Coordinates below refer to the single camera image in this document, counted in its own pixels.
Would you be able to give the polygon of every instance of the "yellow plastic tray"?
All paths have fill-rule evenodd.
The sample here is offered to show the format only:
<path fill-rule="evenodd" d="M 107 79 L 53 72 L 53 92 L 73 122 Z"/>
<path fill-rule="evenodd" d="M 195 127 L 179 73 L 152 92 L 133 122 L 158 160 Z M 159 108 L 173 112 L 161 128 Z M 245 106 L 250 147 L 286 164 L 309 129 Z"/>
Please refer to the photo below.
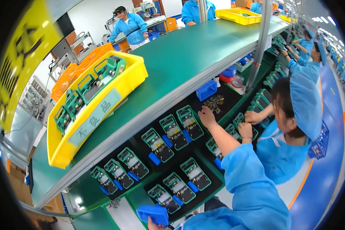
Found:
<path fill-rule="evenodd" d="M 73 122 L 65 133 L 56 128 L 54 117 L 60 107 L 66 101 L 66 94 L 63 94 L 54 106 L 47 122 L 47 156 L 51 166 L 65 169 L 72 161 L 83 143 L 92 134 L 100 123 L 122 102 L 135 88 L 137 88 L 148 77 L 144 59 L 142 57 L 109 51 L 98 61 L 94 62 L 83 72 L 69 87 L 75 90 L 82 79 L 88 74 L 97 76 L 94 67 L 111 55 L 122 57 L 127 62 L 123 73 L 112 80 L 99 94 L 77 114 L 77 119 Z"/>
<path fill-rule="evenodd" d="M 236 22 L 241 25 L 254 24 L 261 22 L 262 20 L 262 15 L 240 8 L 215 10 L 215 12 L 217 17 Z"/>
<path fill-rule="evenodd" d="M 291 18 L 288 18 L 286 15 L 280 15 L 280 18 L 290 23 Z"/>

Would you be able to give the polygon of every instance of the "woman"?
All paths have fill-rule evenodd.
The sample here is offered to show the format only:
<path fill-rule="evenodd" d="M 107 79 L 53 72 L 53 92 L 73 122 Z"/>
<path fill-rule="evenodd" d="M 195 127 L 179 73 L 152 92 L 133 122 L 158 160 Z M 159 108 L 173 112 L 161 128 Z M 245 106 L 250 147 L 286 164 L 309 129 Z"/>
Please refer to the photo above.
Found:
<path fill-rule="evenodd" d="M 216 18 L 215 5 L 206 0 L 207 20 L 212 21 Z M 181 21 L 185 25 L 195 25 L 200 23 L 199 10 L 197 0 L 186 2 L 181 10 Z"/>
<path fill-rule="evenodd" d="M 292 43 L 300 49 L 299 55 L 306 61 L 309 60 L 310 52 L 313 47 L 312 36 L 308 30 L 304 30 L 304 37 L 299 40 L 294 40 Z"/>
<path fill-rule="evenodd" d="M 226 189 L 235 194 L 233 209 L 217 198 L 205 203 L 205 212 L 197 213 L 180 223 L 175 230 L 289 230 L 291 218 L 284 201 L 278 195 L 275 184 L 265 175 L 263 165 L 253 151 L 252 126 L 239 125 L 243 137 L 240 144 L 220 125 L 207 106 L 198 112 L 202 124 L 212 134 L 224 156 L 221 167 L 225 170 Z M 161 225 L 148 221 L 149 230 L 164 230 Z"/>
<path fill-rule="evenodd" d="M 258 0 L 257 2 L 252 3 L 250 11 L 257 14 L 262 14 L 262 5 L 263 0 Z"/>
<path fill-rule="evenodd" d="M 314 82 L 301 71 L 277 80 L 271 97 L 272 103 L 260 113 L 247 111 L 245 122 L 255 125 L 275 115 L 257 141 L 256 154 L 266 176 L 282 184 L 298 173 L 311 143 L 319 137 L 321 98 Z"/>
<path fill-rule="evenodd" d="M 307 73 L 310 79 L 313 80 L 314 83 L 317 83 L 319 78 L 319 66 L 322 62 L 322 65 L 326 65 L 327 54 L 326 51 L 320 42 L 314 42 L 313 48 L 310 50 L 310 56 L 312 61 L 307 61 L 299 55 L 295 54 L 294 51 L 291 49 L 290 46 L 287 46 L 288 52 L 291 53 L 297 60 L 296 63 L 293 59 L 290 58 L 288 53 L 285 50 L 281 50 L 281 53 L 285 56 L 286 60 L 289 62 L 289 68 L 292 73 L 302 71 Z"/>
<path fill-rule="evenodd" d="M 148 43 L 147 23 L 138 14 L 128 14 L 124 6 L 120 6 L 113 12 L 119 19 L 111 32 L 110 42 L 123 32 L 132 50 Z"/>

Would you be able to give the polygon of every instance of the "worker's hand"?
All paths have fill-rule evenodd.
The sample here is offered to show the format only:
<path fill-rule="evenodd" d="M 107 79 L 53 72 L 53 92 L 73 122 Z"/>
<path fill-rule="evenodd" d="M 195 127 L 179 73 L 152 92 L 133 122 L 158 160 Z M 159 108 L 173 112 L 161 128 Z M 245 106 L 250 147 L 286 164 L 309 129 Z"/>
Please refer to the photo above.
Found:
<path fill-rule="evenodd" d="M 240 136 L 244 138 L 252 139 L 253 132 L 252 132 L 252 125 L 248 122 L 242 122 L 238 125 L 238 131 Z"/>
<path fill-rule="evenodd" d="M 259 122 L 263 121 L 264 118 L 262 117 L 261 113 L 256 113 L 254 111 L 247 111 L 244 114 L 245 122 L 248 122 L 251 125 L 257 125 Z"/>
<path fill-rule="evenodd" d="M 151 217 L 148 217 L 148 229 L 149 230 L 164 230 L 165 228 L 161 224 L 153 223 Z"/>
<path fill-rule="evenodd" d="M 202 124 L 208 130 L 210 130 L 212 126 L 217 124 L 215 116 L 213 115 L 210 108 L 208 108 L 207 106 L 202 106 L 202 110 L 198 111 L 198 116 L 200 117 L 200 121 L 202 122 Z"/>
<path fill-rule="evenodd" d="M 286 56 L 287 55 L 287 52 L 286 52 L 286 50 L 280 50 L 280 52 L 284 55 L 284 56 Z"/>
<path fill-rule="evenodd" d="M 286 48 L 290 51 L 290 53 L 294 53 L 290 46 L 286 46 Z"/>

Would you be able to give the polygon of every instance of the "blue floor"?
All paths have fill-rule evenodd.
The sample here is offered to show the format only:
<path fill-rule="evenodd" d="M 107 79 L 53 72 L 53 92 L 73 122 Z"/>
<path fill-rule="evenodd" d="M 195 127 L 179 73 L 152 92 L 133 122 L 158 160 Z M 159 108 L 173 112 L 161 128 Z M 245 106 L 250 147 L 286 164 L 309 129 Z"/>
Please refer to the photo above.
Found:
<path fill-rule="evenodd" d="M 320 68 L 323 120 L 330 131 L 326 157 L 315 159 L 303 189 L 290 208 L 292 230 L 313 230 L 336 187 L 344 153 L 343 109 L 330 65 Z"/>

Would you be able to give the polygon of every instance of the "yellow sign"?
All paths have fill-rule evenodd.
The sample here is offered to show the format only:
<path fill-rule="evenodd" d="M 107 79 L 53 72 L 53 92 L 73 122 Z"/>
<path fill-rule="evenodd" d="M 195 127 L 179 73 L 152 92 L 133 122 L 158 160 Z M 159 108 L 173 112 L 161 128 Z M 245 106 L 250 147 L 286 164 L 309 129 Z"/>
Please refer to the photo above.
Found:
<path fill-rule="evenodd" d="M 0 66 L 0 125 L 10 132 L 15 109 L 29 78 L 62 39 L 45 0 L 34 0 L 14 30 Z"/>

